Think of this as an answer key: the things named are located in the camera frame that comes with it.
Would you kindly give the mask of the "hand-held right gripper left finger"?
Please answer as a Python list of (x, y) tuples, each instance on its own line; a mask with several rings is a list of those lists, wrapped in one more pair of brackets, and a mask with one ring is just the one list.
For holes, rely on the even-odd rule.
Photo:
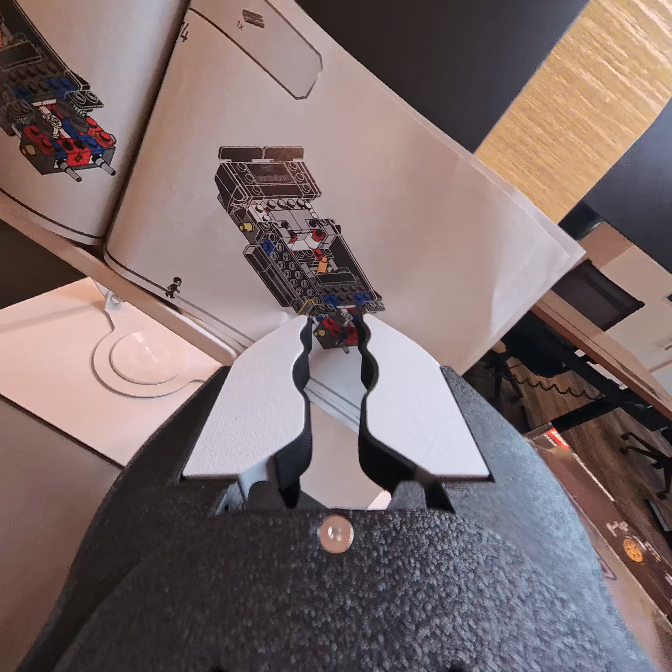
[(300, 502), (313, 456), (310, 403), (312, 321), (297, 316), (257, 341), (231, 366), (182, 475), (235, 478), (247, 503), (266, 490), (285, 508)]

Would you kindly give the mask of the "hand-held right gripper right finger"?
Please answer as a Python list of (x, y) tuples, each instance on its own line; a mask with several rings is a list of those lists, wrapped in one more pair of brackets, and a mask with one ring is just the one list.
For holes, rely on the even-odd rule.
[(443, 374), (414, 340), (370, 313), (360, 316), (365, 387), (359, 464), (382, 489), (418, 483), (425, 499), (447, 499), (443, 483), (488, 482), (491, 471)]

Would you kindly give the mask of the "lego instruction booklet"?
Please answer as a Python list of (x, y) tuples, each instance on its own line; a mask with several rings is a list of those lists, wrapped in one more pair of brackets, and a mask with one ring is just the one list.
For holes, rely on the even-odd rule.
[(293, 1), (182, 4), (1, 2), (3, 218), (342, 368), (357, 309), (467, 368), (583, 256)]

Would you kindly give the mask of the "lego set box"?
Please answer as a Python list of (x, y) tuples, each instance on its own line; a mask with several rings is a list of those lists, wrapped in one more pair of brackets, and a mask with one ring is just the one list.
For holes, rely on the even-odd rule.
[(671, 622), (671, 563), (625, 516), (615, 498), (555, 428), (524, 435), (538, 450), (578, 510)]

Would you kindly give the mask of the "white book stand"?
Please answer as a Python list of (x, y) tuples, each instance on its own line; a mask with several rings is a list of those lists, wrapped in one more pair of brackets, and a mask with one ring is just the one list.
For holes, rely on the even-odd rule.
[(1, 394), (122, 466), (176, 436), (189, 404), (199, 436), (231, 369), (221, 360), (238, 358), (149, 302), (179, 334), (91, 278), (3, 309)]

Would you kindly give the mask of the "wooden top background desk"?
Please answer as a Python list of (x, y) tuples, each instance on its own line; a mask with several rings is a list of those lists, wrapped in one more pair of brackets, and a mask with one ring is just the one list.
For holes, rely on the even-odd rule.
[(531, 311), (670, 419), (671, 273), (607, 223), (581, 246), (602, 274), (644, 306), (607, 331), (553, 291)]

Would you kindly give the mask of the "black office chair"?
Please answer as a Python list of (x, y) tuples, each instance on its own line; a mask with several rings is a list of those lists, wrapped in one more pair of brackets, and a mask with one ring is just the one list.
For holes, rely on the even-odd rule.
[(630, 444), (621, 446), (619, 448), (621, 453), (626, 454), (629, 451), (636, 452), (652, 460), (651, 463), (652, 468), (662, 470), (665, 486), (662, 491), (657, 492), (657, 497), (660, 500), (665, 500), (671, 491), (671, 456), (667, 455), (662, 450), (656, 448), (648, 441), (637, 436), (637, 434), (633, 432), (623, 433), (620, 435), (620, 437), (624, 441), (632, 439), (636, 441), (638, 444), (642, 445), (642, 448)]

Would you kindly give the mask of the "black lighting flag panel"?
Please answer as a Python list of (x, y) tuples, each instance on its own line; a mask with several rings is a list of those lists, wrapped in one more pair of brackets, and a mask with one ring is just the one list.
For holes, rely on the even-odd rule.
[(581, 240), (598, 221), (671, 270), (671, 103), (559, 225)]

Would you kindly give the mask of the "black backdrop board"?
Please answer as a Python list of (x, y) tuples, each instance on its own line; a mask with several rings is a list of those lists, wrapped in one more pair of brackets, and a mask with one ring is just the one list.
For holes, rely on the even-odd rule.
[(298, 1), (342, 48), (474, 152), (586, 1)]

